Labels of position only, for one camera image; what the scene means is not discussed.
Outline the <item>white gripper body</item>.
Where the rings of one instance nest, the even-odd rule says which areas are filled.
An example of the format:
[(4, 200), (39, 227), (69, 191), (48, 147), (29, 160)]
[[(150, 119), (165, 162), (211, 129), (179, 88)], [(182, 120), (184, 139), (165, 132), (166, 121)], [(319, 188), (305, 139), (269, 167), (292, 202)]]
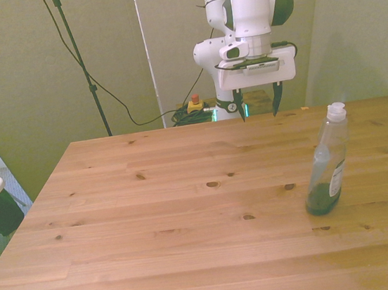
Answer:
[(288, 81), (295, 77), (293, 46), (275, 48), (272, 60), (248, 63), (242, 58), (221, 61), (217, 66), (218, 85), (222, 90), (237, 90), (263, 84)]

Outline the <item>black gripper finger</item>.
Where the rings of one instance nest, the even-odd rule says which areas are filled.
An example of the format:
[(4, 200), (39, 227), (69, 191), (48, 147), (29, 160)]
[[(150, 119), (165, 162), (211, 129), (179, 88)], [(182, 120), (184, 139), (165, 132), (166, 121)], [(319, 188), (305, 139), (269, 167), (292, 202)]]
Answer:
[(281, 103), (282, 99), (282, 94), (283, 94), (283, 83), (281, 81), (277, 83), (273, 83), (273, 104), (272, 104), (272, 109), (273, 109), (273, 115), (276, 116), (279, 110), (279, 106)]
[(242, 118), (245, 121), (245, 111), (243, 107), (243, 93), (240, 89), (232, 90), (234, 103), (237, 106), (237, 110)]

